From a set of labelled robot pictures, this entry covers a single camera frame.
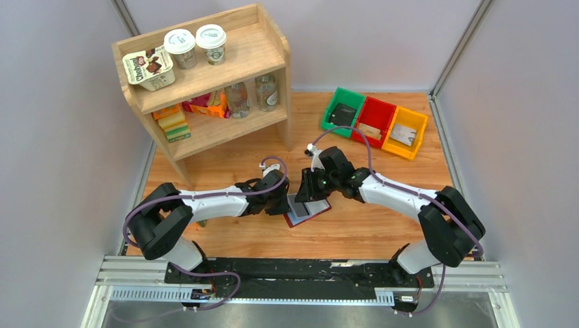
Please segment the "red leather card holder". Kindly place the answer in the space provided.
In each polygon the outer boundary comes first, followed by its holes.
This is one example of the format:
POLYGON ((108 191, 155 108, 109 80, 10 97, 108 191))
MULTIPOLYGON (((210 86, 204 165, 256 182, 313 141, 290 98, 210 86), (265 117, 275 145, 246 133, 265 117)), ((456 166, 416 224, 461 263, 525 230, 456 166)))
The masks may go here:
POLYGON ((290 207, 291 202, 297 203, 297 202, 295 202, 295 196, 296 196, 296 193, 293 193, 293 194, 290 194, 287 196, 290 211, 283 215, 286 223, 288 224, 288 226, 290 228, 294 228, 294 227, 296 227, 296 226, 298 226, 298 225, 300 225, 300 224, 302 224, 302 223, 304 223, 304 222, 306 222, 314 217, 317 217, 318 215, 325 213, 331 209, 331 205, 329 204, 328 200, 320 200, 320 201, 315 201, 315 202, 305 202, 303 204, 308 208, 310 215, 308 217, 297 218, 297 217, 293 216, 292 209, 290 207))

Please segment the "dark card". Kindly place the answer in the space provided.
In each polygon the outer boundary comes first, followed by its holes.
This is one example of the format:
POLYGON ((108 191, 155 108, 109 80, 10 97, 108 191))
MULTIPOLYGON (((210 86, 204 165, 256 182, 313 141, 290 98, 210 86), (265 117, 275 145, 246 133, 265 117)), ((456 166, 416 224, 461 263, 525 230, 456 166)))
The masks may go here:
POLYGON ((290 203, 290 207, 292 209, 293 216, 297 218, 301 217, 308 217, 310 215, 308 208, 303 203, 290 203))

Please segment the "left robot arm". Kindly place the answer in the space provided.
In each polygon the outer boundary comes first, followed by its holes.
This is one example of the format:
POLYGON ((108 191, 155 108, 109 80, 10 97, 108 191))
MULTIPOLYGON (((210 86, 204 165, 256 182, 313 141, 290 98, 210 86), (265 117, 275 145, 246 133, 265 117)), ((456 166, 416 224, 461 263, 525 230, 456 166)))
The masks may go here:
POLYGON ((192 271, 203 262, 203 253, 182 236, 189 224, 221 217, 288 213, 289 183, 279 169, 266 169, 262 178, 213 191, 181 191, 167 182, 127 215, 123 233, 146 259, 162 258, 192 271))

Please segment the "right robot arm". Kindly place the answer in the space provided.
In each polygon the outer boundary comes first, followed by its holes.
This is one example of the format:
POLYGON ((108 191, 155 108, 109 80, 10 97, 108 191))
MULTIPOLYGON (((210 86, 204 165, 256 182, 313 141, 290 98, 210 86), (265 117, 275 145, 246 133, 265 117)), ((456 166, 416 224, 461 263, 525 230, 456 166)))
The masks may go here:
POLYGON ((421 189, 369 167, 355 168, 336 146, 320 150, 310 144, 305 154, 311 165, 302 170, 297 202, 326 200, 338 191, 347 199, 381 205, 420 224, 423 240, 401 247, 390 261, 401 274, 415 274, 436 264, 457 267, 485 235, 484 225, 453 187, 421 189))

